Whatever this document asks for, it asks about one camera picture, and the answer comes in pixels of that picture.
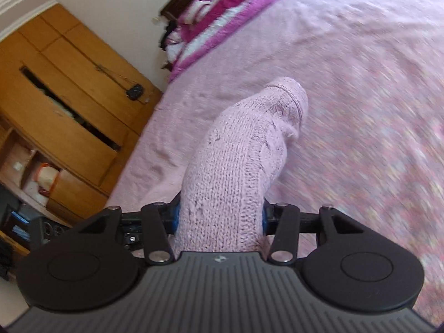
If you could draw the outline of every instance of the knitted fabric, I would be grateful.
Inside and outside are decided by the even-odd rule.
[[[305,90],[280,77],[222,112],[185,172],[176,255],[260,249],[264,195],[286,161],[286,139],[299,136],[307,110]]]

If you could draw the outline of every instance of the cabinet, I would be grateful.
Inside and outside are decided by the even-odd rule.
[[[136,83],[144,94],[131,101]],[[106,204],[161,96],[55,5],[0,42],[0,181],[64,222],[88,218]],[[41,161],[60,170],[46,198],[29,185]]]

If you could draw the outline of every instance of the ribbed surface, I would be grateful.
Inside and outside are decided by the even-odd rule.
[[[226,260],[216,259],[220,256]],[[72,315],[32,308],[7,330],[428,333],[433,328],[408,309],[381,316],[341,312],[312,296],[292,270],[267,264],[258,253],[183,253],[175,264],[148,269],[139,286],[111,306]]]

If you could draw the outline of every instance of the pink bed sheet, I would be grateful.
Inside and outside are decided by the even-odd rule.
[[[323,202],[418,256],[415,309],[444,320],[444,0],[279,0],[177,78],[110,197],[124,211],[171,199],[211,122],[277,76],[309,118],[268,192]],[[309,250],[307,241],[300,254]]]

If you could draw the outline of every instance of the silver screw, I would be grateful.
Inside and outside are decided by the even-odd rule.
[[[164,250],[156,250],[151,252],[150,255],[148,255],[148,258],[156,263],[164,263],[165,261],[170,260],[171,255]]]
[[[277,250],[271,253],[271,258],[274,261],[279,261],[281,263],[286,263],[293,259],[293,254],[287,252],[286,250]]]

